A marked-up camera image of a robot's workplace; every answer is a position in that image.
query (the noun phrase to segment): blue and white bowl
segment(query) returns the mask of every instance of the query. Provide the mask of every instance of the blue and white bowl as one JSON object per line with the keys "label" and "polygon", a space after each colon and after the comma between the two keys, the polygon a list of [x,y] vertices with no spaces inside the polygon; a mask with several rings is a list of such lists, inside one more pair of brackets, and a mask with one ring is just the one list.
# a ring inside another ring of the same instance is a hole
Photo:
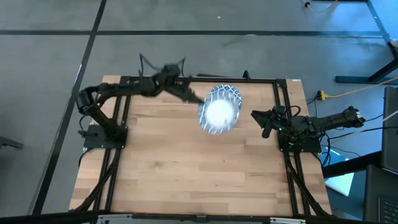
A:
{"label": "blue and white bowl", "polygon": [[238,101],[239,101],[239,109],[241,109],[241,107],[242,107],[242,95],[241,95],[241,92],[237,88],[235,88],[233,86],[230,86],[230,85],[220,84],[218,86],[214,86],[211,89],[210,93],[213,93],[214,91],[219,91],[219,90],[228,91],[232,95],[234,95],[238,99]]}
{"label": "blue and white bowl", "polygon": [[228,132],[238,120],[239,106],[239,99],[230,91],[212,90],[198,107],[199,123],[210,134]]}

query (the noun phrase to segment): concrete floor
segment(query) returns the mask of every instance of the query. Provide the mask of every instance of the concrete floor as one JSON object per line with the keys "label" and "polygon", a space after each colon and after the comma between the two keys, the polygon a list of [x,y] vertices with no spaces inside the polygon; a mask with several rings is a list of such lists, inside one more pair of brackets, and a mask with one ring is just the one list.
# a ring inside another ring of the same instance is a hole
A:
{"label": "concrete floor", "polygon": [[[363,3],[337,3],[313,14],[300,0],[108,0],[100,30],[377,30]],[[398,2],[372,0],[391,36],[398,37]],[[323,9],[330,3],[315,2]],[[2,0],[0,29],[79,29],[93,26],[99,0]],[[23,150],[0,150],[0,217],[29,213],[45,160],[70,95],[88,36],[0,35],[0,135],[23,142]],[[336,75],[369,76],[392,60],[382,39],[258,36],[97,36],[82,87],[103,75],[136,75],[138,53],[154,64],[187,57],[185,73],[298,78],[305,95],[334,95],[366,85],[337,84]],[[398,75],[398,71],[389,77]],[[365,118],[383,111],[384,88],[317,103],[318,116],[352,105]],[[315,115],[315,108],[310,107]],[[74,111],[45,213],[67,211],[83,144]],[[337,136],[349,130],[330,131]],[[381,131],[336,144],[367,154],[381,149]],[[354,155],[344,153],[349,158]]]}

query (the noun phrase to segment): wooden table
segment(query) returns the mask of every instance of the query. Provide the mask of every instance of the wooden table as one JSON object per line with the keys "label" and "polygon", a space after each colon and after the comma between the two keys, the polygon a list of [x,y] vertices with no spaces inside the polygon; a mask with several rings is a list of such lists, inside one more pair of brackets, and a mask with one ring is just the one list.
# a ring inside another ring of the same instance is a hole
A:
{"label": "wooden table", "polygon": [[[120,76],[105,76],[118,83]],[[198,96],[218,83],[193,82]],[[261,138],[252,110],[275,105],[271,84],[232,83],[243,96],[238,122],[228,133],[211,135],[201,129],[197,105],[161,93],[157,98],[133,96],[111,211],[207,215],[291,216],[283,155],[277,135]],[[308,114],[300,80],[287,80],[291,105]],[[102,107],[112,116],[115,99]],[[104,149],[87,153],[80,166],[70,208],[76,208],[98,181]],[[301,153],[305,183],[324,210],[331,213],[319,161]],[[107,186],[100,208],[104,208]],[[295,188],[299,211],[302,200]]]}

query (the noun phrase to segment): gray floor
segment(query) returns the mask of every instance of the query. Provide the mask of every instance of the gray floor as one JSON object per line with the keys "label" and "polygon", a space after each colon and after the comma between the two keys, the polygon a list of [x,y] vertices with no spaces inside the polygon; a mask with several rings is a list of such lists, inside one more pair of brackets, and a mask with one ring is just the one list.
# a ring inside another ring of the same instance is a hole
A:
{"label": "gray floor", "polygon": [[[398,37],[398,2],[372,0],[386,29]],[[323,9],[330,3],[315,2]],[[90,30],[100,1],[0,1],[0,29]],[[337,3],[313,14],[300,0],[108,0],[100,30],[377,30],[363,3]],[[0,150],[0,217],[29,213],[87,36],[0,36],[0,135],[25,144]],[[334,95],[366,85],[337,84],[336,75],[368,76],[392,60],[382,39],[257,36],[100,36],[82,87],[103,75],[135,75],[138,53],[154,64],[187,57],[185,73],[240,77],[299,78],[305,95]],[[382,113],[383,87],[317,104],[318,116],[352,105],[365,118]],[[315,115],[315,108],[310,107]],[[77,175],[83,140],[74,111],[44,212],[64,212]],[[330,131],[336,136],[344,131]],[[381,132],[363,133],[334,144],[358,154],[381,148]],[[355,155],[342,152],[349,158]]]}

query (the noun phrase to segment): yellow cable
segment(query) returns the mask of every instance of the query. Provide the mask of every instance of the yellow cable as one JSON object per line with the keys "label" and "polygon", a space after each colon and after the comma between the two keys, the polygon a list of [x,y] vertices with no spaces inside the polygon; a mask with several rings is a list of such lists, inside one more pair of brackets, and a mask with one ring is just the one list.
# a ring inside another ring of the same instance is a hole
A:
{"label": "yellow cable", "polygon": [[347,92],[347,93],[342,93],[342,94],[339,94],[339,95],[334,95],[334,96],[332,96],[332,95],[327,95],[327,94],[325,94],[325,98],[337,98],[337,97],[345,96],[345,95],[348,95],[348,94],[356,93],[356,92],[358,92],[358,91],[362,91],[362,90],[367,90],[367,89],[370,89],[370,88],[374,88],[374,87],[377,87],[377,86],[379,86],[379,85],[383,85],[383,84],[385,84],[385,83],[389,83],[389,82],[394,81],[394,80],[397,80],[397,79],[398,79],[398,77],[391,78],[390,80],[381,82],[381,83],[379,83],[379,84],[377,84],[377,85],[368,86],[368,87],[365,87],[365,88],[360,88],[360,89],[358,89],[358,90],[349,91],[349,92]]}
{"label": "yellow cable", "polygon": [[311,7],[311,5],[308,5],[307,7],[308,7],[309,9],[311,9],[311,11],[312,11],[313,13],[319,14],[319,13],[323,13],[323,12],[325,12],[326,10],[330,9],[331,7],[333,7],[333,6],[336,4],[337,1],[338,1],[338,0],[335,0],[329,7],[327,7],[326,9],[324,9],[324,10],[322,10],[322,11],[320,11],[320,12],[313,10],[313,8]]}

